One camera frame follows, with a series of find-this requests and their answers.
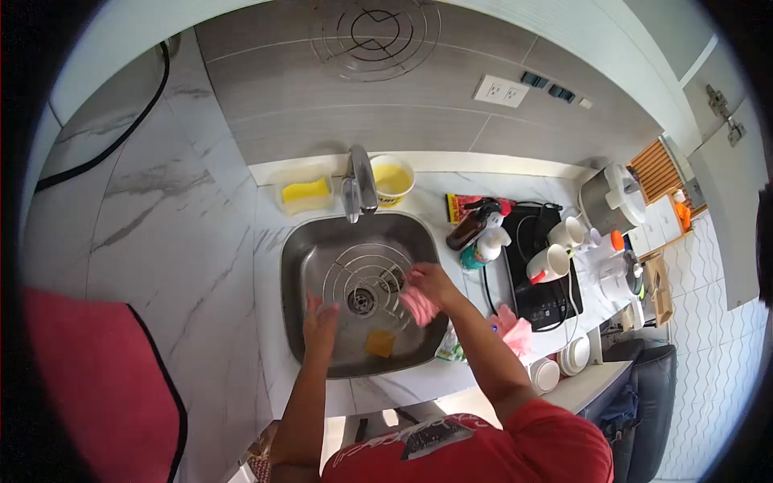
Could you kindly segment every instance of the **yellow tub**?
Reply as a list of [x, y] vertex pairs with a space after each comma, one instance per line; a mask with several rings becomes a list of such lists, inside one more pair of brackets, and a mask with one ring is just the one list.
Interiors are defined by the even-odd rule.
[[391, 208], [403, 200], [416, 182], [414, 170], [402, 159], [392, 155], [376, 156], [370, 160], [379, 206]]

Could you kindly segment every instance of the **pink sponge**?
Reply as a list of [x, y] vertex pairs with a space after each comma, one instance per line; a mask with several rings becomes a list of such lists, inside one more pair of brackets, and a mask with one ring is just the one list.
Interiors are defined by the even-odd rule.
[[531, 324], [525, 318], [516, 317], [510, 307], [503, 304], [497, 309], [496, 315], [489, 316], [488, 321], [497, 327], [497, 333], [518, 357], [531, 353], [534, 334]]
[[416, 325], [419, 327], [429, 325], [440, 311], [437, 305], [421, 293], [421, 290], [411, 285], [408, 285], [405, 291], [400, 294], [400, 302], [414, 316]]

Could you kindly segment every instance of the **orange cap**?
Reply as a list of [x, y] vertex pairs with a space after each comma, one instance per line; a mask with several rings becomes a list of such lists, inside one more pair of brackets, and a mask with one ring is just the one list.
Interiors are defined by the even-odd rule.
[[623, 236], [620, 234], [619, 231], [615, 230], [612, 233], [609, 233], [609, 238], [612, 241], [612, 248], [615, 249], [615, 251], [620, 251], [625, 248], [625, 242], [623, 241]]

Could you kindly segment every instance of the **sink drain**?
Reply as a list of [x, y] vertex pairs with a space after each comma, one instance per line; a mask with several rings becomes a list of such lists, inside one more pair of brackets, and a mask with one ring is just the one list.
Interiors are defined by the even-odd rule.
[[368, 317], [376, 310], [376, 296], [367, 288], [356, 288], [346, 296], [346, 305], [358, 317]]

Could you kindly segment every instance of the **faucet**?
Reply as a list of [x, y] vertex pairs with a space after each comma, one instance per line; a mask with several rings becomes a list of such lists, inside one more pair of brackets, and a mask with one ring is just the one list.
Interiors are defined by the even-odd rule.
[[349, 148], [349, 164], [341, 183], [341, 197], [349, 223], [357, 223], [359, 214], [373, 214], [378, 208], [376, 181], [367, 151], [360, 145]]

